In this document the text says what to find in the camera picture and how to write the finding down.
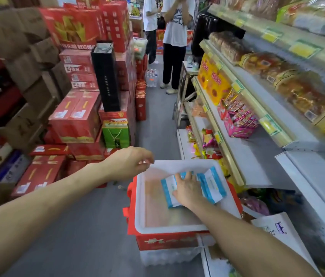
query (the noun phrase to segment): gray floor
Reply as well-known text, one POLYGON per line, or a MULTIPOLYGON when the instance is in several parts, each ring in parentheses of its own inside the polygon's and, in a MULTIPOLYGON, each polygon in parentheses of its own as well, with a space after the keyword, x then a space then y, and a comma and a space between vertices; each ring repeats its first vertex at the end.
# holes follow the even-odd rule
MULTIPOLYGON (((162 56, 157 60, 162 63, 162 56)), ((162 64, 155 65, 162 76, 162 64)), ((137 123, 137 145, 155 159, 180 159, 172 120, 176 96, 148 88, 147 120, 137 123)), ((118 183, 127 186, 127 182, 118 183)), ((189 263, 144 267, 133 236, 127 235, 122 208, 129 206, 118 185, 96 189, 51 224, 4 277, 44 276, 204 276, 201 257, 189 263)))

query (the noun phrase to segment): white shoe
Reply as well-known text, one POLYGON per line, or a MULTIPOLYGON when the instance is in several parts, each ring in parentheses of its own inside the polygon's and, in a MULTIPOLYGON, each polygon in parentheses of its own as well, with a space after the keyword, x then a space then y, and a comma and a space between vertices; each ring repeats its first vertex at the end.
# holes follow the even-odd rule
POLYGON ((169 86, 168 83, 161 83, 160 88, 167 88, 169 86))
POLYGON ((175 94, 178 93, 178 89, 169 88, 166 90, 166 94, 175 94))

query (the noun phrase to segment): white t-shirt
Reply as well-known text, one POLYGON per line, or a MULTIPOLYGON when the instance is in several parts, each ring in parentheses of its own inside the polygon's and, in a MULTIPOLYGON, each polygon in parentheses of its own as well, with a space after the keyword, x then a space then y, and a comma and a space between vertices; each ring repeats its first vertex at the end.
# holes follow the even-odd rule
POLYGON ((154 31, 157 29, 157 13, 150 15, 149 17, 146 13, 153 12, 157 10, 155 0, 144 0, 143 3, 143 26, 145 31, 154 31))
MULTIPOLYGON (((173 6, 175 0, 164 0, 162 4, 162 13, 167 12, 173 6)), ((195 14, 195 0, 187 0, 188 13, 195 14)), ((163 43, 169 43, 172 46, 187 46, 187 25, 183 25, 182 4, 175 10, 172 21, 166 24, 163 43)))

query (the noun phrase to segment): black gift box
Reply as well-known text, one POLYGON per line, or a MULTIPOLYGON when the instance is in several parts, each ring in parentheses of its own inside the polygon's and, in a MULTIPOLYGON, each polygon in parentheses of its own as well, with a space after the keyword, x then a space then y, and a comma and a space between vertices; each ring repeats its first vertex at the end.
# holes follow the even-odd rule
POLYGON ((105 112, 120 111, 120 88, 112 41, 97 41, 91 52, 105 112))

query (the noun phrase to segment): black pants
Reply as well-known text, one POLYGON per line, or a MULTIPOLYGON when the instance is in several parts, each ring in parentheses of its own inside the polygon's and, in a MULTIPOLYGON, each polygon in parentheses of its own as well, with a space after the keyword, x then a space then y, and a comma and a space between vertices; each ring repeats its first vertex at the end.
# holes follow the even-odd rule
POLYGON ((172 46, 168 43, 164 44, 164 72, 162 74, 162 82, 170 83, 171 87, 178 89, 179 77, 181 75, 182 62, 184 61, 186 46, 172 46))
POLYGON ((151 64, 156 59, 156 30, 154 31, 146 31, 146 54, 150 55, 148 58, 148 63, 151 64))

